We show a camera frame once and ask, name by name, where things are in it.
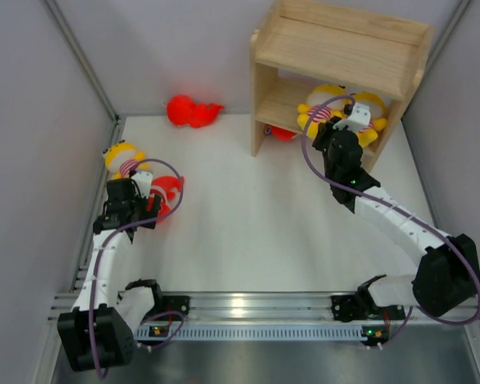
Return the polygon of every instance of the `metal corner post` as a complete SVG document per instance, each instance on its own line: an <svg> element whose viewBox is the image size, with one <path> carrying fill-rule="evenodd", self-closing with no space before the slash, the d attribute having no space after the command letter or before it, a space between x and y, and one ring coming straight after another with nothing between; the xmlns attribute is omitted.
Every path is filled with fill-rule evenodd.
<svg viewBox="0 0 480 384"><path fill-rule="evenodd" d="M80 47L78 40L74 36L74 33L71 30L71 27L67 22L66 18L64 17L64 14L62 13L57 2L55 0L41 0L41 3L44 5L46 11L48 12L48 15L53 19L55 25L62 33L62 36L66 40L73 56L82 68L82 72L86 76L87 81L89 81L90 86L93 88L94 92L98 96L98 99L103 105L103 108L105 108L106 113L109 115L111 120L116 122L118 120L118 114L112 106L109 97L106 95L106 92L103 89L103 86L100 83L98 76L94 72L92 65L90 64L82 48Z"/></svg>
<svg viewBox="0 0 480 384"><path fill-rule="evenodd" d="M441 34L438 37L438 40L432 48L430 53L429 60L426 64L425 73L429 73L430 68L434 66L436 60L440 56L442 50L445 48L448 41L451 39L453 33L458 27L459 22L462 20L462 17L468 10L469 6L473 3L473 0L460 0L455 7L454 11L451 13L451 16L448 20L448 23L441 31Z"/></svg>
<svg viewBox="0 0 480 384"><path fill-rule="evenodd" d="M109 146L120 139L124 125L124 118L119 118L116 122L112 122L110 138L108 140ZM102 198L105 192L106 175L107 172L103 166L99 171L96 185L93 189L94 199L91 203L89 215L87 216L84 224L85 232L83 232L82 239L79 242L80 245L78 253L74 256L73 268L68 272L68 279L70 280L70 285L68 286L67 290L68 293L55 295L54 304L52 305L50 313L54 311L53 306L60 305L60 302L64 302L65 306L69 306L69 308L71 308L75 300L75 295L76 297L78 296L77 294L73 294L71 292L74 291L75 283L78 278L78 272L80 271L82 265L86 265L86 258L90 253L90 248L92 247L92 223L102 204ZM65 298L66 296L70 298L68 302L61 300L61 298ZM56 322L46 322L45 334L42 340L42 349L40 350L40 355L38 356L32 384L51 383L60 346L61 339L58 336Z"/></svg>

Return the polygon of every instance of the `yellow plush toy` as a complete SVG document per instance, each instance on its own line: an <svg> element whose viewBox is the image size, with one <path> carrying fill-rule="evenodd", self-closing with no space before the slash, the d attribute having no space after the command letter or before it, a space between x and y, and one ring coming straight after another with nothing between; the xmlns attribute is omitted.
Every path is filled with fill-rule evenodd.
<svg viewBox="0 0 480 384"><path fill-rule="evenodd" d="M386 128L387 120L385 118L387 113L386 104L376 94L370 92L361 92L359 94L352 94L356 102L360 102L370 108L371 120L368 127L357 133L359 138L359 145L362 148L377 140L378 132Z"/></svg>
<svg viewBox="0 0 480 384"><path fill-rule="evenodd" d="M344 86L336 86L335 84L323 84L321 86L317 86L307 97L306 104L300 104L297 108L297 124L301 130L304 130L307 121L312 113L318 108L318 106L334 96L342 96L344 94L346 94ZM307 131L307 136L309 138L316 138L318 133L318 124L320 122L326 122L333 116L342 117L344 105L345 103L343 100L337 100L318 112L310 124L310 128Z"/></svg>
<svg viewBox="0 0 480 384"><path fill-rule="evenodd" d="M113 180L116 178L127 178L130 175L130 170L137 162L144 160L146 154L137 149L133 144L129 144L121 140L116 145L103 151L105 159L105 168L114 174ZM149 166L146 163L138 166L140 170L148 170Z"/></svg>

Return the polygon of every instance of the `cable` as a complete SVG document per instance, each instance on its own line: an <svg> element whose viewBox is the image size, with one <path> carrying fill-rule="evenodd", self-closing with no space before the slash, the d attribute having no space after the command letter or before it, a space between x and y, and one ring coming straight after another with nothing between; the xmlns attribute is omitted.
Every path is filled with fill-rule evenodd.
<svg viewBox="0 0 480 384"><path fill-rule="evenodd" d="M387 342L384 343L384 348L386 348L389 344L391 344L395 339L396 337L398 336L398 334L400 334L400 332L402 332L402 330L405 328L405 326L407 325L407 323L409 322L410 320L410 316L413 314L413 307L409 307L409 312L407 312L407 316L406 318L403 319L403 323L400 325L399 328L397 328L397 330L394 332L393 336L391 336Z"/></svg>
<svg viewBox="0 0 480 384"><path fill-rule="evenodd" d="M134 185L134 188L136 189L138 196L141 198L142 197L141 189L138 187L138 184L133 179L130 179L130 181Z"/></svg>
<svg viewBox="0 0 480 384"><path fill-rule="evenodd" d="M168 310L167 312L161 312L160 314L156 314L155 316L151 316L150 318L147 318L146 320L142 321L141 324L145 324L147 322L152 322L153 320L156 320L157 318L163 318L164 316L171 316L170 323L172 323L173 314L175 314L176 316L178 316L182 320L180 322L178 328L176 328L176 331L173 332L163 342L161 342L160 344L157 344L156 346L152 346L151 350L158 350L158 349L162 348L163 346L166 346L173 339L173 337L178 334L178 332L180 331L180 329L183 326L183 323L185 322L185 315L182 314L181 312L178 312L177 310Z"/></svg>
<svg viewBox="0 0 480 384"><path fill-rule="evenodd" d="M182 180L182 176L176 171L176 169L171 164L169 164L168 162L164 162L163 160L159 160L157 158L146 158L146 159L138 162L134 167L137 168L138 166L140 166L144 162L157 162L159 164L162 164L162 165L166 166L167 168L169 168L173 172L173 174L176 176L176 178L178 178L178 180L180 180L180 181ZM93 355L94 368L96 369L96 374L98 375L98 378L100 380L103 380L104 378L106 378L106 376L108 374L108 371L109 371L108 368L105 368L105 370L102 372L102 368L99 364L98 346L96 345L96 335L94 334L94 302L95 302L95 299L96 299L96 280L95 279L98 276L99 263L102 260L103 250L105 249L106 245L110 242L110 240L112 240L112 238L116 234L119 234L119 233L123 232L124 230L129 230L131 228L136 228L138 226L143 226L145 224L151 224L152 222L157 222L158 220L161 220L163 218L167 218L167 217L171 216L179 208L179 206L182 204L183 183L180 182L180 184L181 184L181 190L180 190L180 193L179 193L179 198L178 198L178 201L176 202L176 205L174 206L174 208L172 210L170 210L166 214L163 214L161 216L157 216L156 218L148 218L146 220L140 220L138 222L131 222L130 224L126 224L125 226L117 228L114 232L112 232L103 241L101 249L99 250L98 255L96 256L96 262L94 263L94 269L93 269L94 280L92 281L91 287L90 287L89 323L88 323L88 326L89 326L90 350L91 350L92 355Z"/></svg>
<svg viewBox="0 0 480 384"><path fill-rule="evenodd" d="M423 228L425 230L428 230L434 236L439 238L439 240L441 240L442 242L447 244L448 247L454 252L455 256L457 256L457 258L459 259L461 264L464 265L468 275L470 276L471 280L474 283L474 286L476 287L477 296L478 296L477 310L476 310L476 312L474 313L473 316L471 316L467 320L462 320L460 322L452 322L450 320L444 320L442 318L436 318L435 316L432 316L432 315L428 314L427 312L425 312L423 308L419 308L419 310L421 312L423 312L425 316L435 320L436 322L440 322L442 324L447 324L449 326L465 326L465 325L471 324L472 322L477 321L480 318L480 281L478 280L478 276L476 275L476 273L474 272L473 268L470 266L470 264L468 263L466 258L464 258L464 256L457 249L457 247L446 236L443 236L438 230L436 230L435 228L433 228L432 226L430 226L426 222L423 222L422 220L420 220L416 217L413 217L411 214L408 214L407 212L405 212L404 210L402 210L398 206L393 206L391 203L387 202L386 200L383 200L381 198L377 198L377 197L372 196L370 194L365 194L364 192L361 192L359 190L355 190L354 188L349 188L348 186L344 186L343 184L340 184L339 182L335 182L334 180L331 180L331 179L327 178L326 176L321 174L320 171L311 162L311 159L310 159L310 156L307 153L307 147L306 147L306 134L307 134L308 129L310 128L310 124L313 121L314 117L325 106L331 104L332 102L335 102L336 100L341 100L341 99L350 100L352 102L352 106L354 106L354 104L355 104L355 100L352 96L349 96L349 95L336 96L334 98L330 98L329 100L327 100L326 102L321 104L318 108L316 108L314 110L314 112L308 118L308 121L306 123L306 126L304 127L304 131L302 132L302 137L301 137L302 154L304 155L304 160L306 160L306 163L307 163L308 167L313 171L314 174L316 174L324 182L328 182L332 186L335 186L335 187L337 187L341 190L344 190L346 192L350 192L352 194L356 194L357 196L360 196L362 198L368 198L369 200L372 200L374 202L378 202L379 204L383 204L384 206L387 206L387 207L393 209L394 211L401 214L403 217L408 218L412 222L415 222L416 224L418 224L421 228Z"/></svg>

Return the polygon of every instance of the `white floor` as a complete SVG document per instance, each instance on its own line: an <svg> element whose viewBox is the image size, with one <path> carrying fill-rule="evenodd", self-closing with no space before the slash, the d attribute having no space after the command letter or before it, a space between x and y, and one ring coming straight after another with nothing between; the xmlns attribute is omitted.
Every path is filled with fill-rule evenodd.
<svg viewBox="0 0 480 384"><path fill-rule="evenodd" d="M146 258L143 277L164 290L354 290L409 267L384 234L336 203L307 168L298 141L267 138L252 158L249 115L223 115L200 130L174 128L164 117L128 118L122 138L186 178L177 213L135 238ZM310 152L321 169L321 155ZM372 175L431 221L401 127ZM377 263L380 253L393 254L393 262Z"/></svg>

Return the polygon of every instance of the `wooden shelf board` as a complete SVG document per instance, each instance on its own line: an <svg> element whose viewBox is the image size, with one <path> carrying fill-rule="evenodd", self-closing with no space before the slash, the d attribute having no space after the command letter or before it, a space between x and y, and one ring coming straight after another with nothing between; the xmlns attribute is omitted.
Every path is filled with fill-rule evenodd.
<svg viewBox="0 0 480 384"><path fill-rule="evenodd" d="M278 18L255 61L403 100L417 47L327 26Z"/></svg>
<svg viewBox="0 0 480 384"><path fill-rule="evenodd" d="M304 102L314 86L295 80L278 78L267 96L263 99L256 120L272 126L301 134L297 124L297 106ZM372 156L376 143L364 149L364 154Z"/></svg>

